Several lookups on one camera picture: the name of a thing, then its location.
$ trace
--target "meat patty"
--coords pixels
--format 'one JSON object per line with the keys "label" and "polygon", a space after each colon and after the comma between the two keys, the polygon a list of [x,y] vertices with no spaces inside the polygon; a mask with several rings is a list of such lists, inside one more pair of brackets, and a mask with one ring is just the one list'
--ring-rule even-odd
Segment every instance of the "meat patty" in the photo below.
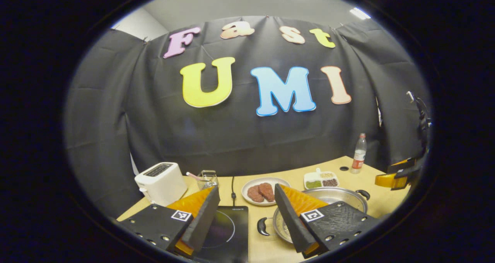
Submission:
{"label": "meat patty", "polygon": [[251,198],[254,202],[263,202],[265,198],[259,193],[259,186],[252,186],[249,189],[247,189],[247,196]]}
{"label": "meat patty", "polygon": [[263,197],[265,197],[265,199],[268,202],[272,202],[272,201],[275,200],[275,195],[273,194],[272,185],[270,185],[268,183],[262,183],[262,184],[260,184],[260,186],[259,186],[259,193]]}

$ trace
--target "pot handle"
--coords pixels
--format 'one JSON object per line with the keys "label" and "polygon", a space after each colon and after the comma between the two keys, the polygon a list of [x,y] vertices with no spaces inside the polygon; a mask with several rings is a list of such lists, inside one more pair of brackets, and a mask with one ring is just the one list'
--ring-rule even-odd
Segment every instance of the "pot handle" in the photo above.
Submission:
{"label": "pot handle", "polygon": [[269,234],[266,231],[266,224],[265,224],[266,219],[273,219],[273,218],[272,217],[263,217],[262,219],[260,219],[258,221],[258,225],[257,225],[258,233],[260,233],[263,236],[271,236],[273,234]]}
{"label": "pot handle", "polygon": [[366,197],[366,200],[370,200],[370,194],[365,191],[365,190],[357,190],[357,193],[361,194],[362,196]]}

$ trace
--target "induction cooktop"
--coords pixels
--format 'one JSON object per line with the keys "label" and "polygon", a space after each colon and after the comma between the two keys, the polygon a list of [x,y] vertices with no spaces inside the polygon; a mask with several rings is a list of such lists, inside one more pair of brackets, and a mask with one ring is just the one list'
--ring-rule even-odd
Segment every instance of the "induction cooktop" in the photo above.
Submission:
{"label": "induction cooktop", "polygon": [[218,206],[203,248],[193,260],[200,263],[247,263],[247,216],[247,206]]}

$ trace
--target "stainless steel pot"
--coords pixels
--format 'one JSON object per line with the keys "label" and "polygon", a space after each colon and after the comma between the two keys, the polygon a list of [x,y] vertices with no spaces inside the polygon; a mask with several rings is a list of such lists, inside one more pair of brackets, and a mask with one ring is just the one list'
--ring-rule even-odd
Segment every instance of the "stainless steel pot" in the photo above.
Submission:
{"label": "stainless steel pot", "polygon": [[[357,190],[355,192],[337,188],[337,187],[320,187],[315,189],[309,189],[302,191],[306,194],[314,196],[322,201],[325,201],[329,204],[332,204],[337,201],[344,201],[345,203],[353,206],[354,208],[360,210],[363,213],[368,211],[368,203],[366,200],[369,200],[370,194],[365,190]],[[266,231],[265,221],[267,219],[273,219],[273,228],[275,232],[287,242],[292,242],[290,238],[290,233],[288,232],[287,226],[283,221],[282,215],[280,214],[278,208],[275,210],[273,217],[263,217],[258,221],[258,232],[261,235],[270,236],[271,234]]]}

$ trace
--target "plate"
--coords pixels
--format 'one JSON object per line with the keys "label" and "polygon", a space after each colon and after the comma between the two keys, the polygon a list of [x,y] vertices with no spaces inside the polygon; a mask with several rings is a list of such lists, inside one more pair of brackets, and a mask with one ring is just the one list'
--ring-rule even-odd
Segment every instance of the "plate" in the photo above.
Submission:
{"label": "plate", "polygon": [[256,185],[259,185],[261,183],[268,183],[268,184],[272,185],[273,192],[275,192],[275,184],[277,184],[277,183],[290,187],[290,184],[284,179],[274,178],[274,177],[258,178],[258,179],[254,179],[254,180],[247,182],[244,185],[244,187],[242,187],[242,197],[244,197],[244,199],[246,199],[247,202],[255,204],[255,205],[270,206],[270,205],[276,204],[275,201],[268,202],[266,199],[263,200],[263,202],[254,202],[251,198],[249,198],[248,189],[252,186],[256,186]]}

